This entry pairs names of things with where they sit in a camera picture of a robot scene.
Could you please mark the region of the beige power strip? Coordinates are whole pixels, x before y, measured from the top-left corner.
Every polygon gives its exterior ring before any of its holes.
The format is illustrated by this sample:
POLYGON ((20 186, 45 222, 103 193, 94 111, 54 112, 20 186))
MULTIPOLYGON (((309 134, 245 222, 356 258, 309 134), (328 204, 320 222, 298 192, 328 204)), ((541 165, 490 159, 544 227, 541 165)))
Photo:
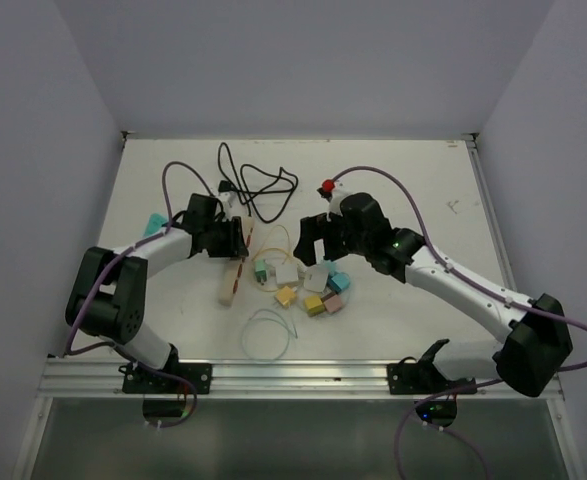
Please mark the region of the beige power strip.
MULTIPOLYGON (((252 217, 242 217, 243 240, 247 248, 251 245, 255 220, 252 217)), ((239 280, 242 276, 245 257, 230 259, 226 262, 217 300, 224 307, 230 307, 238 290, 239 280)))

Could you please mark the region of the green charger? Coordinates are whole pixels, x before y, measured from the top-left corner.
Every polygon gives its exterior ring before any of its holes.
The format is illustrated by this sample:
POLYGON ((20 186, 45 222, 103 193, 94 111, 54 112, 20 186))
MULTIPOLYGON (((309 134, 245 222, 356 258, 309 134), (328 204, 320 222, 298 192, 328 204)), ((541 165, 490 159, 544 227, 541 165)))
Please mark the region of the green charger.
POLYGON ((260 286, 265 286, 269 277, 269 265, 264 259, 253 261, 253 272, 255 281, 260 286))

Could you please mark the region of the white charger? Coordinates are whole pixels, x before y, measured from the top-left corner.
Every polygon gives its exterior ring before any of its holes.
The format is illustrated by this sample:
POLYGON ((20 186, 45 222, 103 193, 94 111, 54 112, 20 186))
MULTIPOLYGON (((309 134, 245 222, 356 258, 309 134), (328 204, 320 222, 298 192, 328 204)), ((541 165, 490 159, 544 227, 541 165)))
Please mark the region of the white charger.
POLYGON ((299 271, 295 264, 282 264, 275 267, 275 282, 278 287, 295 286, 299 283, 299 271))
POLYGON ((305 272, 303 287, 310 292, 321 293, 327 286, 329 270, 322 265, 309 267, 305 272))

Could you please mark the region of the yellow charger plug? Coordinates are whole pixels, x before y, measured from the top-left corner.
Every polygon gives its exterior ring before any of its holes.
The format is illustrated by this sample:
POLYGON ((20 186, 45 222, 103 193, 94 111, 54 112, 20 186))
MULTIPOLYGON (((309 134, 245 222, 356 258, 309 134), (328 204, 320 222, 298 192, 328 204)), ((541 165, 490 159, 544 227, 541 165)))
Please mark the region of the yellow charger plug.
POLYGON ((318 295, 307 296, 304 301, 304 309, 309 317, 322 314, 325 311, 325 305, 318 295))
POLYGON ((298 300, 297 288, 291 286, 283 286, 274 294, 275 304, 283 309, 293 307, 298 300))

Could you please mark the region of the pink charger plug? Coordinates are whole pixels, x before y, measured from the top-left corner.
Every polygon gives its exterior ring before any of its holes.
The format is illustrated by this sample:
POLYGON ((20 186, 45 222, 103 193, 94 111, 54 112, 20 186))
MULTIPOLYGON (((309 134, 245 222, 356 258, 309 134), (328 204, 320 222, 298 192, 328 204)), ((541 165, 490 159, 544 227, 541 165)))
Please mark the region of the pink charger plug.
POLYGON ((329 314, 335 314, 344 307, 344 302, 340 295, 331 294, 322 298, 325 311, 329 314))

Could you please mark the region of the teal triangular power socket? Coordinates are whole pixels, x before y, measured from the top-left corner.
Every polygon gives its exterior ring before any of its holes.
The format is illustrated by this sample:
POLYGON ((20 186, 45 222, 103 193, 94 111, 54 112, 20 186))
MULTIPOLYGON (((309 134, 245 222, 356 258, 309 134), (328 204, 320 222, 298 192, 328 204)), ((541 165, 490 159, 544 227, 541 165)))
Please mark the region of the teal triangular power socket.
POLYGON ((159 213, 152 213, 147 221, 143 237, 148 238, 157 234, 162 230, 167 222, 168 219, 164 215, 159 213))

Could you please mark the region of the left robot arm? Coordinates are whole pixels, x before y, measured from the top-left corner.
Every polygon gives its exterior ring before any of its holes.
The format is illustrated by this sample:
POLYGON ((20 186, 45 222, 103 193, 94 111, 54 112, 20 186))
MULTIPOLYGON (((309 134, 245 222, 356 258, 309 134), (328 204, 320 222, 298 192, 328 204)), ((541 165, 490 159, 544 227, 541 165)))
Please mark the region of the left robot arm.
POLYGON ((110 344, 147 367, 145 379, 158 392, 174 390, 181 379, 172 362, 174 346, 144 320, 147 281, 166 268, 200 253, 211 258, 248 255, 242 219, 231 214, 231 194, 193 194, 185 210, 170 217, 158 232, 115 250, 89 248, 65 310, 71 327, 66 353, 81 331, 110 344))

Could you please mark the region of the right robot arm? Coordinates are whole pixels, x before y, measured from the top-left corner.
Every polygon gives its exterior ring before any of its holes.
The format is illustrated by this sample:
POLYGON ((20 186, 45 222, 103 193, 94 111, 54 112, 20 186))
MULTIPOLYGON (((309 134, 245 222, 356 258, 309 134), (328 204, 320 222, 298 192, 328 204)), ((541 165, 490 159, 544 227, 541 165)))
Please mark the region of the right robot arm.
POLYGON ((378 273, 434 295, 491 335, 489 341, 460 345, 441 339, 419 359, 393 364, 393 375, 411 393, 435 394, 497 379, 537 397, 572 352, 557 299, 547 294, 532 299, 467 270, 424 235, 392 226, 367 193, 337 196, 328 212, 302 218, 295 257, 315 265, 317 242, 325 259, 359 255, 378 273))

